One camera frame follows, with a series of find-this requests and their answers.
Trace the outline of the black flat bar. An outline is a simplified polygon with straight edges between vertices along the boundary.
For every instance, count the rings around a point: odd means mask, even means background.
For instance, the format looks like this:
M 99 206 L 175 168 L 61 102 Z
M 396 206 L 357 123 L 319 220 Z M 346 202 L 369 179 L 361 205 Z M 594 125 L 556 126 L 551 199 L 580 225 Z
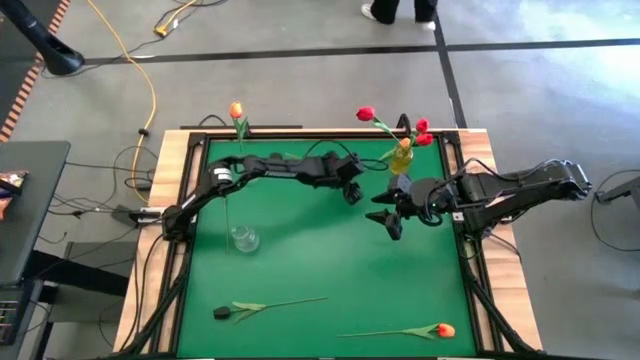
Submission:
M 285 130 L 299 130 L 303 129 L 302 125 L 249 125 L 249 130 L 254 129 L 285 129 Z M 208 130 L 235 130 L 235 127 L 231 125 L 216 125 L 216 126 L 205 126 L 205 125 L 183 125 L 180 126 L 179 130 L 188 130 L 188 131 L 208 131 Z

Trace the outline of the colourful snack bag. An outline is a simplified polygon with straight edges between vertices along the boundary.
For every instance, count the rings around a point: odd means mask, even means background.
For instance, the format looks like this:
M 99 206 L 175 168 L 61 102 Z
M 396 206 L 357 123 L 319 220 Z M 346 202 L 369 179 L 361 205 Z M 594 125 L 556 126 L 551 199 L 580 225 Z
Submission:
M 0 222 L 4 220 L 11 202 L 22 195 L 28 175 L 26 170 L 0 173 Z

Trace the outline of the grey desk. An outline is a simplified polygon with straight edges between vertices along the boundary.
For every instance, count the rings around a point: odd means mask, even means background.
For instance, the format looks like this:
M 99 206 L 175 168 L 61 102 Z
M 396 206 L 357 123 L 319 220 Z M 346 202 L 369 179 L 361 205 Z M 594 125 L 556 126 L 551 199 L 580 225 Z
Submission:
M 25 171 L 22 194 L 0 221 L 0 286 L 21 280 L 70 150 L 67 141 L 0 143 L 0 172 Z

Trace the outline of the person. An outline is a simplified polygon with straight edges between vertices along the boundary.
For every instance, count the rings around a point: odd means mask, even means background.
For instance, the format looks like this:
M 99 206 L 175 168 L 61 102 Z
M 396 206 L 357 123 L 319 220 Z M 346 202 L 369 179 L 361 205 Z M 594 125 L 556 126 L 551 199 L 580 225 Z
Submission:
M 426 30 L 435 31 L 437 29 L 435 17 L 439 0 L 412 1 L 415 23 Z M 400 0 L 372 0 L 370 3 L 364 3 L 360 11 L 364 17 L 372 21 L 392 25 L 395 22 L 399 4 Z

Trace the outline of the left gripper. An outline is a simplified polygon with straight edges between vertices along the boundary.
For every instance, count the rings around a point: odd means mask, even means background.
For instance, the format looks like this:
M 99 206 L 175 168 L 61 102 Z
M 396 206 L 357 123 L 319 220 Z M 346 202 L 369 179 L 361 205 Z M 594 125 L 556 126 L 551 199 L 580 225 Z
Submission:
M 322 157 L 322 164 L 326 171 L 322 179 L 323 186 L 345 186 L 343 187 L 343 197 L 347 204 L 352 205 L 359 202 L 363 193 L 361 187 L 350 183 L 355 177 L 365 171 L 364 164 L 357 155 L 338 156 L 335 152 L 328 152 Z

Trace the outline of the black floor mat orange edge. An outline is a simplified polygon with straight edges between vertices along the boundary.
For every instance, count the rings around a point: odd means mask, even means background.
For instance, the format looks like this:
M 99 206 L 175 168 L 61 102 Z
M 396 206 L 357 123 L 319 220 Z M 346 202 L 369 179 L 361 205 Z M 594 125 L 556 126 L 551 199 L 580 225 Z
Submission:
M 53 35 L 71 5 L 71 0 L 22 1 Z M 42 64 L 42 55 L 0 11 L 0 142 L 15 130 Z

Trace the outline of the backlit keyboard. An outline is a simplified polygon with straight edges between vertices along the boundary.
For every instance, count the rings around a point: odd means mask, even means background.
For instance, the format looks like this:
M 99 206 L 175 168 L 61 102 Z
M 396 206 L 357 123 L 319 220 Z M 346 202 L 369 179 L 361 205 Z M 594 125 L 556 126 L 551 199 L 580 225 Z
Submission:
M 19 329 L 18 300 L 0 301 L 0 345 L 11 345 Z

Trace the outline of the yellow glass vase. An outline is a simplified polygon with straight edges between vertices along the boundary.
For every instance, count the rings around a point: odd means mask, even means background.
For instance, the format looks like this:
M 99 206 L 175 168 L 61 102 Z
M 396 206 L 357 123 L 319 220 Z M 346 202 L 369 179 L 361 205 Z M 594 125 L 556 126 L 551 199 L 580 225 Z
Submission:
M 403 147 L 401 145 L 397 145 L 391 155 L 389 163 L 390 171 L 394 175 L 406 174 L 409 171 L 412 160 L 412 147 Z

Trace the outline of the black desk foot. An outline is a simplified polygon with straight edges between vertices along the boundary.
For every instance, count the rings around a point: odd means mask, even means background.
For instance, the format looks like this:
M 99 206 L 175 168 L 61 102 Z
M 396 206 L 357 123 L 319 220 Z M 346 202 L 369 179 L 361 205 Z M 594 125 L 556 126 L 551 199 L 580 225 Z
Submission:
M 126 295 L 129 284 L 129 279 L 122 275 L 37 250 L 26 262 L 23 277 L 121 297 Z

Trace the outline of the black power supply box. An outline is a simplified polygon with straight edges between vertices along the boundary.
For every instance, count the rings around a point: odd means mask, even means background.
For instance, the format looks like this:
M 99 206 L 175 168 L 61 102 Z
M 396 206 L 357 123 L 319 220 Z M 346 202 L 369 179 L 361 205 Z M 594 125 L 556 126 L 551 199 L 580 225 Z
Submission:
M 158 221 L 163 212 L 163 207 L 142 207 L 139 209 L 130 209 L 125 206 L 118 205 L 111 212 L 111 217 L 122 224 L 138 227 Z

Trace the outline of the clear round patterned glass vase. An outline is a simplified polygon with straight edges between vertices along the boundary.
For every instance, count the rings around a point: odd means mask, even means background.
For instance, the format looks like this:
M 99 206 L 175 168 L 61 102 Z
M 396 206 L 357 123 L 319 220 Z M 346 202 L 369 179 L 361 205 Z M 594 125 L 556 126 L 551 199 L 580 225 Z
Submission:
M 243 253 L 251 253 L 258 249 L 260 238 L 253 228 L 235 226 L 231 229 L 236 248 Z

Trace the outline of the black floor stand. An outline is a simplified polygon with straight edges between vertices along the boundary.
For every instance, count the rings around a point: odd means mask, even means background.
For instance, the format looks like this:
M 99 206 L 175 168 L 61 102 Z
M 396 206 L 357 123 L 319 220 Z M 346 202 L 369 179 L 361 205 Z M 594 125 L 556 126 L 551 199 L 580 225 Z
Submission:
M 36 48 L 51 74 L 69 75 L 84 65 L 82 54 L 50 33 L 22 0 L 0 0 L 0 12 Z

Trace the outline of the green table mat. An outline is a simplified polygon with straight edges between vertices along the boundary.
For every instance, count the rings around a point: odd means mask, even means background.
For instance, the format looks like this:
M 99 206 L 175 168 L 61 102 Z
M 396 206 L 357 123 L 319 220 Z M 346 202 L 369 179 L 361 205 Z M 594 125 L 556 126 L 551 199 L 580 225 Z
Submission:
M 371 170 L 357 179 L 363 198 L 338 190 L 260 178 L 228 197 L 230 228 L 253 228 L 256 251 L 226 254 L 223 199 L 200 213 L 177 354 L 181 358 L 417 357 L 474 355 L 467 296 L 452 225 L 411 218 L 400 240 L 365 217 L 389 182 Z M 240 322 L 215 320 L 232 302 L 272 304 Z M 454 338 L 342 334 L 447 323 Z

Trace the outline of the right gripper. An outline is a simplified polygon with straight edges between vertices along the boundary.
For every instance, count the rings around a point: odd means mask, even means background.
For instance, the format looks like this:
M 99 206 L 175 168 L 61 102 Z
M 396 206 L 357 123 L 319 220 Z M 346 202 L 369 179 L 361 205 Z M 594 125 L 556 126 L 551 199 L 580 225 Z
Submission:
M 406 175 L 395 176 L 389 182 L 389 191 L 371 198 L 374 203 L 393 204 L 395 213 L 384 209 L 365 217 L 383 225 L 389 237 L 397 241 L 402 235 L 401 218 L 418 217 L 425 225 L 440 225 L 443 214 L 458 211 L 452 185 L 452 181 L 438 178 L 412 181 Z

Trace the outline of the black aluminium table frame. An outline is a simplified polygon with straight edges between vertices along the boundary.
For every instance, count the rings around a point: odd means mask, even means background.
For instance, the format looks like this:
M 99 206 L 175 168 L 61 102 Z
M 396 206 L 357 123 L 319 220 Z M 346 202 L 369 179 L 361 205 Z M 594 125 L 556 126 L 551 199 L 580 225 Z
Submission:
M 446 146 L 445 162 L 448 170 L 455 170 L 462 160 L 476 157 L 495 166 L 488 133 L 485 129 L 437 129 L 437 135 L 451 139 Z M 148 205 L 164 208 L 177 203 L 187 190 L 195 188 L 200 162 L 204 159 L 204 146 L 197 142 L 206 135 L 216 140 L 233 137 L 232 130 L 168 130 L 164 134 Z M 383 132 L 376 129 L 257 129 L 253 140 L 371 140 L 381 138 Z M 160 242 L 161 229 L 150 225 L 141 229 L 131 277 L 123 303 L 113 351 L 118 352 L 133 343 L 152 313 L 159 307 L 161 297 L 176 279 L 184 262 L 184 245 Z M 527 290 L 522 265 L 518 257 L 500 245 L 516 244 L 510 225 L 500 225 L 497 236 L 483 245 L 485 273 L 481 283 L 491 294 L 503 316 L 518 332 L 523 341 L 532 347 L 543 348 Z

